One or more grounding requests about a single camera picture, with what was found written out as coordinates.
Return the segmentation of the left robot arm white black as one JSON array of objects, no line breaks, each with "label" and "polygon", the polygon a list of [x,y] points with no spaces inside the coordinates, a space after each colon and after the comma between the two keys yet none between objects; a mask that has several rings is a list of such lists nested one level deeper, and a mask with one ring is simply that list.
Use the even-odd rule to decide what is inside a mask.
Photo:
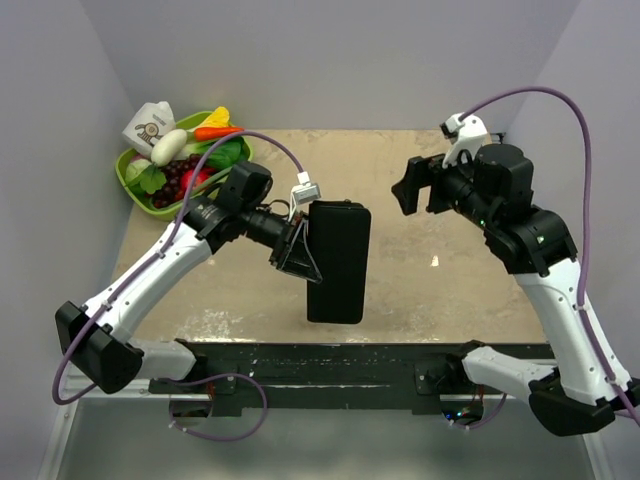
[{"label": "left robot arm white black", "polygon": [[277,270],[312,283],[322,280],[306,239],[307,219],[285,219],[263,205],[273,179],[268,169],[241,161],[215,198],[189,201],[182,218],[108,288],[55,313],[64,357],[106,394],[136,379],[171,379],[185,392],[200,390],[207,368],[180,341],[136,341],[153,307],[191,270],[241,236],[270,249]]}]

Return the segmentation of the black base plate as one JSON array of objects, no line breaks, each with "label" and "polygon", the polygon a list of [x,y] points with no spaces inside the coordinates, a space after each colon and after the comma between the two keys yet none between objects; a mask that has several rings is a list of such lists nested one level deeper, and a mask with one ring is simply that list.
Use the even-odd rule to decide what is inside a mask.
[{"label": "black base plate", "polygon": [[245,408],[402,410],[436,414],[443,395],[474,388],[455,368],[466,343],[188,343],[196,364],[153,394],[213,396],[216,416]]}]

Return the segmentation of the green toy leafy vegetable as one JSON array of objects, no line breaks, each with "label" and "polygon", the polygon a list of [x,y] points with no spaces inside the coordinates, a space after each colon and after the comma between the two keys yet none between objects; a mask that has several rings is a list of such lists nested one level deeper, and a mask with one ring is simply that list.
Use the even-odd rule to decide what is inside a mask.
[{"label": "green toy leafy vegetable", "polygon": [[154,194],[166,183],[163,171],[150,160],[139,158],[130,162],[125,170],[125,185],[129,189]]}]

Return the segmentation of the green plastic tray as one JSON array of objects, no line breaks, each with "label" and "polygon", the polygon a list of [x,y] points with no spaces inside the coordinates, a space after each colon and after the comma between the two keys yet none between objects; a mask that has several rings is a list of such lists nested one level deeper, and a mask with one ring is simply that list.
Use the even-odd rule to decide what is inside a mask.
[{"label": "green plastic tray", "polygon": [[[185,160],[191,154],[198,154],[202,157],[204,153],[212,146],[215,141],[210,142],[192,142],[189,141],[185,148],[179,152],[173,160]],[[231,167],[240,161],[250,162],[253,157],[253,150],[251,145],[242,137],[233,138],[225,142],[222,146],[218,147],[207,159],[203,168],[212,168],[215,173],[203,184],[196,189],[192,188],[190,196],[192,198],[208,193],[211,198],[216,195],[217,189],[221,184],[226,181]],[[144,212],[147,214],[162,220],[172,220],[181,209],[183,199],[168,206],[164,209],[156,209],[151,204],[151,195],[143,192],[129,189],[125,185],[125,170],[128,164],[136,159],[145,157],[139,155],[134,149],[130,148],[124,151],[116,160],[115,171],[117,178],[121,185],[125,189],[126,193],[133,199]]]}]

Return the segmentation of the white paper bag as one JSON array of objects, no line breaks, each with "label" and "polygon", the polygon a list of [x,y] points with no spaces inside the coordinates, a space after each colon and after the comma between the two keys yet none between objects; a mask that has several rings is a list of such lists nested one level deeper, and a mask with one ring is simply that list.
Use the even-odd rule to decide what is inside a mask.
[{"label": "white paper bag", "polygon": [[176,128],[174,114],[167,101],[145,103],[122,131],[125,142],[145,158],[168,132]]}]

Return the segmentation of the white toy radish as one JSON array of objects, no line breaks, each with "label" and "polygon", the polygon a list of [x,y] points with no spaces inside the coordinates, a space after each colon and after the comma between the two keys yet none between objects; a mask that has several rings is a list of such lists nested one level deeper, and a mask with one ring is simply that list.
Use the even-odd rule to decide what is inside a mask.
[{"label": "white toy radish", "polygon": [[188,133],[183,129],[174,129],[165,134],[152,148],[150,161],[158,166],[166,166],[184,148]]}]

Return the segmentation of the black zip tool case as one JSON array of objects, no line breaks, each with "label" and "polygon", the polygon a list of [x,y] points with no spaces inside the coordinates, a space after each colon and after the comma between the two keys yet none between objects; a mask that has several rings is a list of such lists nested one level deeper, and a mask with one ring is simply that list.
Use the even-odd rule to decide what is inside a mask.
[{"label": "black zip tool case", "polygon": [[364,315],[371,213],[358,202],[315,201],[308,241],[322,275],[307,284],[307,320],[354,325]]}]

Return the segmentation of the orange toy carrot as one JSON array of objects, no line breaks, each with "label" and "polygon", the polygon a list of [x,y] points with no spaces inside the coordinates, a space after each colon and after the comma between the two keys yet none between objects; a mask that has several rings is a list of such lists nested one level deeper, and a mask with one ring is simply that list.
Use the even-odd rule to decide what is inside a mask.
[{"label": "orange toy carrot", "polygon": [[213,140],[217,140],[219,138],[235,134],[241,133],[244,129],[241,127],[198,127],[195,128],[191,132],[191,138],[193,141],[200,142],[210,142]]}]

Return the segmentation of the purple toy grapes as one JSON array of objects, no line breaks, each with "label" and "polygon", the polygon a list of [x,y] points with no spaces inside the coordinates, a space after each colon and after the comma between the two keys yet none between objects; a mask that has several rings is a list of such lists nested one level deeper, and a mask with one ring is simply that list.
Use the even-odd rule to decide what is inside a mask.
[{"label": "purple toy grapes", "polygon": [[164,209],[184,198],[193,170],[200,159],[200,155],[191,154],[185,160],[172,160],[161,169],[165,176],[165,183],[151,196],[151,204],[154,208]]}]

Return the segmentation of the red toy fruit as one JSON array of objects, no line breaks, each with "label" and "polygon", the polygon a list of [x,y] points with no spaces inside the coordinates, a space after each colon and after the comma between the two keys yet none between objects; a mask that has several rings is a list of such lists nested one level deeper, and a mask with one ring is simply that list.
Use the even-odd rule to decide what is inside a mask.
[{"label": "red toy fruit", "polygon": [[193,184],[193,188],[196,189],[206,182],[214,173],[215,170],[212,168],[203,168],[198,173],[195,173],[193,169],[186,171],[180,178],[180,191],[185,193],[190,184]]}]

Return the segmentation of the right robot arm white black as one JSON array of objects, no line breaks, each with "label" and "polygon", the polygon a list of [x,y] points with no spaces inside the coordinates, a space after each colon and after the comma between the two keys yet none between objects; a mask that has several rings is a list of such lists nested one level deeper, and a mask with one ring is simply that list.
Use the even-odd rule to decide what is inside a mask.
[{"label": "right robot arm white black", "polygon": [[582,320],[589,301],[578,294],[577,248],[564,220],[533,204],[533,174],[519,148],[489,144],[465,166],[447,167],[441,155],[411,158],[391,192],[411,215],[429,188],[427,212],[453,210],[482,230],[534,308],[556,360],[540,365],[470,341],[448,355],[439,391],[482,385],[527,403],[556,436],[594,433],[638,406],[639,381],[617,360],[597,319]]}]

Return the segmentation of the yellow toy pepper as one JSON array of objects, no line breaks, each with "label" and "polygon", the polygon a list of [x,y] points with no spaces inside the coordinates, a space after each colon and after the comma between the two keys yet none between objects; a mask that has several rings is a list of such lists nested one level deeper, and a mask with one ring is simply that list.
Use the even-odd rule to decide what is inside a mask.
[{"label": "yellow toy pepper", "polygon": [[226,128],[231,126],[231,115],[225,106],[218,106],[198,125],[199,128]]}]

